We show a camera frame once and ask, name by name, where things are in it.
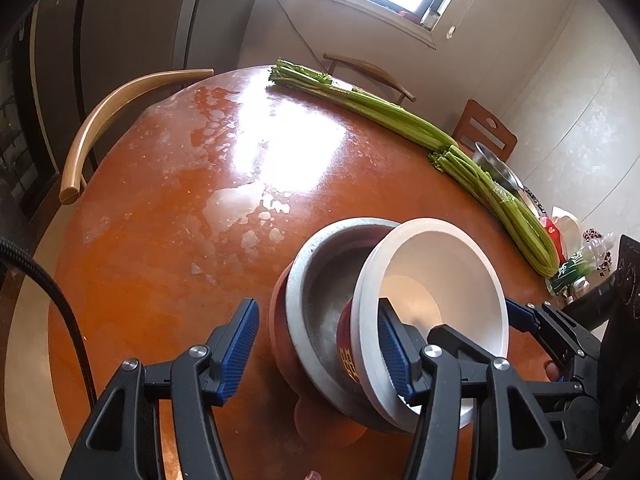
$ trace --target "round wooden table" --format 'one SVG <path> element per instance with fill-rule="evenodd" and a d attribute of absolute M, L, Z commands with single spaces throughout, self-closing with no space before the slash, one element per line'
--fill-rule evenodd
<path fill-rule="evenodd" d="M 337 220 L 441 218 L 487 254 L 505 295 L 548 299 L 502 225 L 419 146 L 356 114 L 273 87 L 268 68 L 197 83 L 150 107 L 101 163 L 68 226 L 56 279 L 74 308 L 100 392 L 130 356 L 172 360 L 254 297 L 261 326 L 240 389 L 214 414 L 236 480 L 396 480 L 410 437 L 371 430 L 345 449 L 309 449 L 293 423 L 296 396 L 275 366 L 266 308 L 302 244 Z M 50 367 L 71 442 L 88 415 L 62 318 L 49 319 Z M 523 378 L 546 354 L 510 333 Z M 162 402 L 168 480 L 180 479 L 170 406 Z M 466 478 L 463 431 L 457 478 Z"/>

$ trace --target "window sill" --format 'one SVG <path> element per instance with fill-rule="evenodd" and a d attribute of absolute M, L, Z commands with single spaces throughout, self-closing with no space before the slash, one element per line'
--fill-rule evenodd
<path fill-rule="evenodd" d="M 424 43 L 428 47 L 436 50 L 436 46 L 433 43 L 433 38 L 431 36 L 431 32 L 426 28 L 417 25 L 416 23 L 412 23 L 409 20 L 403 18 L 399 14 L 396 14 L 392 10 L 387 9 L 386 7 L 379 6 L 374 2 L 370 2 L 369 0 L 329 0 L 331 2 L 336 2 L 338 4 L 343 4 L 345 6 L 351 7 L 352 9 L 359 10 L 364 14 L 372 16 L 381 22 L 385 22 L 391 27 L 394 27 L 398 30 L 401 30 L 405 34 L 408 34 L 412 38 Z"/>

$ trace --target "black braided cable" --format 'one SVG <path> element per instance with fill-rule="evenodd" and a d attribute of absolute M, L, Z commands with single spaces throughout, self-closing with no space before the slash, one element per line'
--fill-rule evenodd
<path fill-rule="evenodd" d="M 58 284 L 53 281 L 53 278 L 49 276 L 47 271 L 34 261 L 27 252 L 11 240 L 2 236 L 0 236 L 0 262 L 4 263 L 7 267 L 15 267 L 21 272 L 24 272 L 37 283 L 51 298 L 51 301 L 55 303 L 58 311 L 62 315 L 62 319 L 65 320 L 66 329 L 71 336 L 71 341 L 73 342 L 76 356 L 78 357 L 80 371 L 82 372 L 82 379 L 84 380 L 84 388 L 86 389 L 89 406 L 93 409 L 97 397 L 95 395 L 94 377 L 91 374 L 89 357 L 84 348 L 84 342 L 82 341 L 82 334 L 80 333 L 76 316 L 71 310 L 71 306 L 62 293 L 62 290 L 60 290 Z"/>

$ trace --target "black cable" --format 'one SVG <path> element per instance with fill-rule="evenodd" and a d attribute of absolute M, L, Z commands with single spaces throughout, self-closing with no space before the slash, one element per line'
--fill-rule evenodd
<path fill-rule="evenodd" d="M 80 365 L 80 371 L 82 372 L 82 379 L 84 380 L 84 388 L 86 389 L 86 396 L 89 400 L 89 406 L 94 408 L 97 397 L 95 395 L 94 377 L 91 374 L 91 366 L 89 364 L 89 357 L 86 354 L 84 348 L 84 342 L 82 342 L 82 334 L 80 333 L 80 327 L 76 321 L 71 306 L 65 298 L 65 295 L 60 290 L 60 287 L 53 278 L 47 274 L 39 264 L 34 261 L 25 251 L 14 244 L 12 241 L 7 240 L 3 236 L 0 236 L 0 262 L 4 263 L 7 267 L 15 267 L 18 270 L 24 272 L 34 282 L 36 282 L 42 290 L 51 298 L 51 301 L 56 304 L 56 307 L 62 315 L 62 319 L 65 320 L 66 329 L 71 336 L 71 341 L 74 344 L 76 350 L 76 356 L 78 357 L 78 364 Z"/>
<path fill-rule="evenodd" d="M 284 10 L 284 7 L 282 6 L 282 4 L 280 3 L 279 0 L 276 0 L 276 3 L 278 4 L 278 6 L 282 9 L 282 12 L 284 12 L 284 15 L 287 17 L 287 20 L 289 20 L 289 23 L 291 25 L 291 27 L 293 27 L 293 30 L 296 31 L 296 34 L 298 35 L 298 37 L 300 38 L 300 40 L 302 40 L 302 43 L 305 44 L 305 46 L 308 48 L 309 52 L 311 53 L 311 55 L 314 57 L 314 59 L 316 60 L 316 63 L 318 63 L 318 66 L 320 67 L 321 72 L 326 74 L 326 68 L 324 67 L 324 65 L 322 64 L 322 62 L 318 59 L 318 56 L 316 56 L 316 53 L 313 51 L 313 49 L 309 46 L 309 44 L 305 41 L 305 38 L 302 37 L 302 34 L 300 34 L 300 31 L 296 28 L 296 26 L 293 24 L 293 22 L 291 21 L 291 18 L 289 17 L 289 15 L 287 14 L 287 11 Z"/>

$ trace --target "red packaging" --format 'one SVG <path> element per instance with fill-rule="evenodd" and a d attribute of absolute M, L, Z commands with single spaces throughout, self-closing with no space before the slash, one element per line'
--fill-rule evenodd
<path fill-rule="evenodd" d="M 540 223 L 542 224 L 542 227 L 545 228 L 546 232 L 549 233 L 549 236 L 556 247 L 556 253 L 558 253 L 558 258 L 560 259 L 560 265 L 564 264 L 566 262 L 566 258 L 562 254 L 560 231 L 548 216 L 541 216 Z"/>

